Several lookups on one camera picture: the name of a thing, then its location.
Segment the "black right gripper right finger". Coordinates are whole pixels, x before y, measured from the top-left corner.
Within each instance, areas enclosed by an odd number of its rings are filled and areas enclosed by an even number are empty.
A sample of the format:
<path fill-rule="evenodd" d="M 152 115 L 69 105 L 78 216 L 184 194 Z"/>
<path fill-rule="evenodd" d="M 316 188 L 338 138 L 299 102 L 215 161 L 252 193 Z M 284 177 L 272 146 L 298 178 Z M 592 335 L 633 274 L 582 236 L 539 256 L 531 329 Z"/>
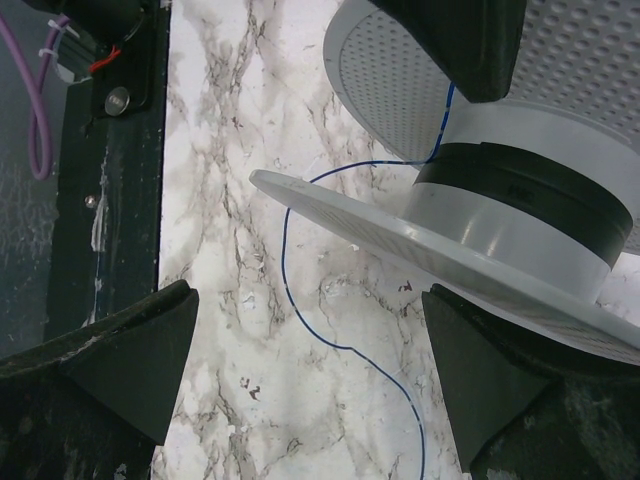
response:
<path fill-rule="evenodd" d="M 463 472 L 638 478 L 638 367 L 547 339 L 438 284 L 422 303 Z"/>

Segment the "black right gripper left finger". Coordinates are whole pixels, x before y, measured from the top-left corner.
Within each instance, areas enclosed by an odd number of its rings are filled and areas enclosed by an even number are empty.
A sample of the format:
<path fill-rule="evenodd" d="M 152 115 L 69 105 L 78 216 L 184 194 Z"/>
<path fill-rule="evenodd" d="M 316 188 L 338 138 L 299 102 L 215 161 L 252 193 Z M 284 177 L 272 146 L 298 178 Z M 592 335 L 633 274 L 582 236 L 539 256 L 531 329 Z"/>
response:
<path fill-rule="evenodd" d="M 149 478 L 173 415 L 198 305 L 198 292 L 179 280 L 2 360 L 2 478 Z"/>

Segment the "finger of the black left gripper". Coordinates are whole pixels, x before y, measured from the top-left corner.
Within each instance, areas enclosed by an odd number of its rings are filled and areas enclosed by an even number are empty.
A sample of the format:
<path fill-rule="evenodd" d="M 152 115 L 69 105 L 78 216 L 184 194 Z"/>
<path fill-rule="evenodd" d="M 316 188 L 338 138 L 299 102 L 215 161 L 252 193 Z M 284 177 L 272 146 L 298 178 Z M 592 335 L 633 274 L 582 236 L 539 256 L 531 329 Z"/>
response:
<path fill-rule="evenodd" d="M 388 0 L 374 5 L 411 34 L 469 102 L 507 96 L 525 0 Z"/>

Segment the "white perforated cable spool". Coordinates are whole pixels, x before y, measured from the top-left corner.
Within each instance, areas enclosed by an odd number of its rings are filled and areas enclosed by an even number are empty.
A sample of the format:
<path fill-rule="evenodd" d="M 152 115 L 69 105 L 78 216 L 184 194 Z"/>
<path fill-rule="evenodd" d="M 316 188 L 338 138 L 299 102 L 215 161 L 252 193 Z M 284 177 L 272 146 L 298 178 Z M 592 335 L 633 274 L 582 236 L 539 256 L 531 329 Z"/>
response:
<path fill-rule="evenodd" d="M 418 175 L 395 216 L 257 170 L 289 210 L 568 347 L 637 364 L 639 329 L 596 304 L 639 251 L 639 5 L 526 1 L 506 97 L 469 102 L 411 34 L 346 1 L 324 63 L 349 113 Z"/>

